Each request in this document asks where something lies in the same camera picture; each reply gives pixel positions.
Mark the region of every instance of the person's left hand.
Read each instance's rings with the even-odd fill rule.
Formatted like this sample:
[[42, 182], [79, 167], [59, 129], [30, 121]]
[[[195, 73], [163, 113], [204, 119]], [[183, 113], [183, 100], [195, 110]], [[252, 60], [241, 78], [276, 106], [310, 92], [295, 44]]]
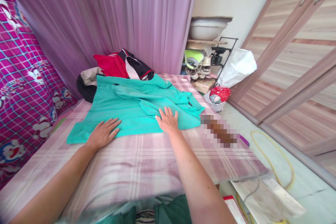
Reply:
[[104, 121], [100, 122], [91, 133], [89, 139], [84, 144], [84, 146], [90, 147], [94, 151], [98, 151], [101, 148], [105, 147], [108, 143], [112, 141], [116, 134], [118, 134], [119, 128], [115, 129], [115, 127], [117, 127], [119, 123], [121, 123], [121, 121], [118, 121], [118, 118], [111, 118], [105, 123]]

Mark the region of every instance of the white basin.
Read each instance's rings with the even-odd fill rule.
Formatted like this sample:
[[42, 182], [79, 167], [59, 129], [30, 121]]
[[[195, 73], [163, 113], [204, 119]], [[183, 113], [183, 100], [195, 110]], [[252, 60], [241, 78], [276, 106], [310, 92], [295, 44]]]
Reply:
[[201, 18], [192, 20], [189, 30], [190, 38], [194, 40], [212, 41], [219, 36], [230, 21], [230, 19], [224, 18]]

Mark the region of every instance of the mattress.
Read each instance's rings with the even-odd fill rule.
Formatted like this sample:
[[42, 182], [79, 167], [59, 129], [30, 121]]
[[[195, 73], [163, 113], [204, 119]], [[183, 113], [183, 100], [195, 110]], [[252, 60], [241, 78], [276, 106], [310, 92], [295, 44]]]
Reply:
[[[189, 76], [166, 75], [180, 91], [192, 92], [205, 107], [202, 115], [218, 115], [190, 84]], [[76, 122], [82, 121], [91, 103], [80, 101], [62, 125], [0, 191], [0, 216], [9, 222], [64, 166], [82, 144], [67, 145]], [[271, 173], [253, 152], [237, 139], [237, 148], [220, 148], [216, 140], [201, 137], [202, 126], [183, 131], [187, 142], [215, 184]], [[114, 139], [87, 167], [62, 217], [75, 222], [87, 213], [102, 214], [111, 205], [155, 195], [182, 192], [175, 155], [168, 135], [152, 133]]]

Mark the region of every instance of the yellow hose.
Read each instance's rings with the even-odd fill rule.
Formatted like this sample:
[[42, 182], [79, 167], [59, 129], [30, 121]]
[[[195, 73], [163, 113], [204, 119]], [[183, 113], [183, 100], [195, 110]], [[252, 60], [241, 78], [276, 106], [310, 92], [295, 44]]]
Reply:
[[[281, 155], [286, 159], [287, 163], [289, 164], [290, 170], [292, 172], [292, 177], [290, 179], [290, 182], [285, 187], [282, 185], [282, 183], [281, 183], [281, 181], [280, 181], [280, 179], [278, 177], [278, 174], [275, 171], [275, 168], [274, 168], [272, 162], [269, 160], [269, 158], [263, 152], [263, 150], [261, 149], [261, 147], [259, 146], [259, 144], [257, 143], [257, 141], [254, 139], [254, 137], [253, 137], [254, 133], [259, 133], [259, 134], [262, 134], [265, 137], [267, 137], [273, 143], [273, 145], [278, 149], [278, 151], [281, 153]], [[275, 178], [276, 178], [277, 182], [279, 183], [279, 185], [281, 185], [285, 190], [288, 190], [293, 185], [294, 180], [295, 180], [295, 171], [294, 171], [294, 168], [293, 168], [291, 162], [288, 160], [288, 158], [283, 153], [283, 151], [279, 148], [279, 146], [274, 142], [274, 140], [272, 138], [270, 138], [268, 135], [266, 135], [265, 133], [260, 132], [260, 131], [252, 131], [251, 132], [251, 137], [252, 137], [253, 142], [256, 144], [257, 148], [260, 150], [260, 152], [262, 153], [262, 155], [266, 158], [267, 162], [271, 166], [271, 169], [272, 169], [272, 171], [273, 171], [273, 173], [275, 175]], [[239, 205], [239, 207], [240, 207], [240, 209], [241, 209], [244, 217], [246, 218], [246, 221], [248, 223], [250, 223], [250, 224], [254, 224], [253, 216], [250, 213], [249, 213], [250, 218], [247, 217], [247, 214], [245, 213], [245, 211], [244, 211], [244, 209], [242, 207], [242, 203], [240, 202], [240, 197], [239, 197], [238, 193], [237, 193], [236, 197], [237, 197], [238, 205]], [[282, 220], [281, 222], [274, 222], [274, 223], [276, 223], [276, 224], [287, 224], [287, 223], [290, 224], [290, 222], [288, 220], [286, 220], [286, 219]]]

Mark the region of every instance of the wardrobe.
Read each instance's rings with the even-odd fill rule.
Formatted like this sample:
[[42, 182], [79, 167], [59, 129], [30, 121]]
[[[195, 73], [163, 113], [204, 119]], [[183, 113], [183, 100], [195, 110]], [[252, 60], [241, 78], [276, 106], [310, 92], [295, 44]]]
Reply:
[[229, 103], [336, 188], [336, 0], [267, 0]]

